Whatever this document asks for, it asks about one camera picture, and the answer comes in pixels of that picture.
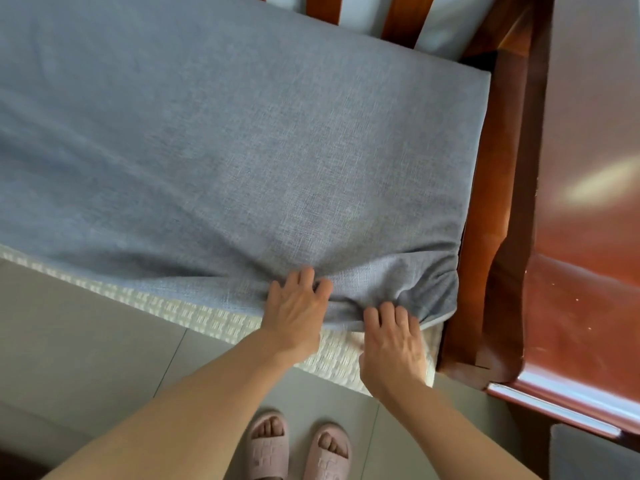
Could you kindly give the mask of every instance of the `pink slipper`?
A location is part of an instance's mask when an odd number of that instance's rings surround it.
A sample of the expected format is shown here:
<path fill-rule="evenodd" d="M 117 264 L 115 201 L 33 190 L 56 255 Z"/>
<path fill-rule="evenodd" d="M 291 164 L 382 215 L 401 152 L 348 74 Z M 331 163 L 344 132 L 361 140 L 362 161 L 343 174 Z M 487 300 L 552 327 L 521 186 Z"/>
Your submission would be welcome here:
<path fill-rule="evenodd" d="M 255 429 L 266 419 L 274 416 L 282 423 L 284 435 L 270 438 L 252 438 Z M 249 427 L 246 438 L 249 480 L 265 477 L 286 479 L 289 474 L 289 428 L 282 414 L 271 411 L 261 415 Z"/>
<path fill-rule="evenodd" d="M 347 458 L 320 448 L 318 441 L 324 433 L 329 433 L 340 448 L 347 451 Z M 352 455 L 349 437 L 340 426 L 331 423 L 321 426 L 311 442 L 304 480 L 347 480 Z"/>

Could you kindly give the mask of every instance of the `gray cushion cover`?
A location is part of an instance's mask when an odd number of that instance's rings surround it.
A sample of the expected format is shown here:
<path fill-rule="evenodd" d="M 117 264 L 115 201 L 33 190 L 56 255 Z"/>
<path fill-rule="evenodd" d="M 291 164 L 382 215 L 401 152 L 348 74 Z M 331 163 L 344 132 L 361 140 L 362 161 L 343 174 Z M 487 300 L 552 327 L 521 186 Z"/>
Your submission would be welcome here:
<path fill-rule="evenodd" d="M 257 0 L 2 0 L 0 242 L 249 314 L 306 263 L 326 325 L 441 320 L 488 85 Z"/>

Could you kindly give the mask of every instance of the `fabric cover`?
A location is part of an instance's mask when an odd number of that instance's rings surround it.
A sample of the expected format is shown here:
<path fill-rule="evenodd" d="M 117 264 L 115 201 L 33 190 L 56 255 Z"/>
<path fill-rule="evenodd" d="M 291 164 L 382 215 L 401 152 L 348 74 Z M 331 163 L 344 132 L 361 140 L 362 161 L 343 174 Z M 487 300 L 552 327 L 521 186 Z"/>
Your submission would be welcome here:
<path fill-rule="evenodd" d="M 311 264 L 328 326 L 436 323 L 488 83 L 257 0 L 2 0 L 0 242 L 247 314 Z"/>

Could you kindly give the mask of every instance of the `chair back slat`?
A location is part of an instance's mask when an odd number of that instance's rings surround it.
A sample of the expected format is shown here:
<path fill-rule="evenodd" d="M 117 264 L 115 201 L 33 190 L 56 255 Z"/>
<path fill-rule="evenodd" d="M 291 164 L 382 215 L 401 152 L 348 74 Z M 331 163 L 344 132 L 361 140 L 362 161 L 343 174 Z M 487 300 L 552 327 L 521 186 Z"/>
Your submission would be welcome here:
<path fill-rule="evenodd" d="M 342 0 L 307 0 L 307 15 L 337 25 L 340 21 Z"/>
<path fill-rule="evenodd" d="M 414 48 L 433 0 L 391 0 L 382 40 Z"/>

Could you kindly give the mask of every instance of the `tile floor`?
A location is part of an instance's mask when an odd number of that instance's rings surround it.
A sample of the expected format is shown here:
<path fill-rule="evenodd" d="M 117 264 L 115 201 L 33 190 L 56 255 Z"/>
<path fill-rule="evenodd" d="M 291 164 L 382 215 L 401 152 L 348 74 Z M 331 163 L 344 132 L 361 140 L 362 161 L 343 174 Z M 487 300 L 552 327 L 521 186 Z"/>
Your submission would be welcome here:
<path fill-rule="evenodd" d="M 57 465 L 229 345 L 0 260 L 0 449 Z M 445 377 L 435 386 L 519 456 L 503 403 Z M 338 422 L 354 446 L 351 479 L 436 479 L 411 437 L 378 402 L 297 369 L 265 398 L 292 433 L 300 479 L 314 428 Z M 239 449 L 227 478 L 242 478 Z"/>

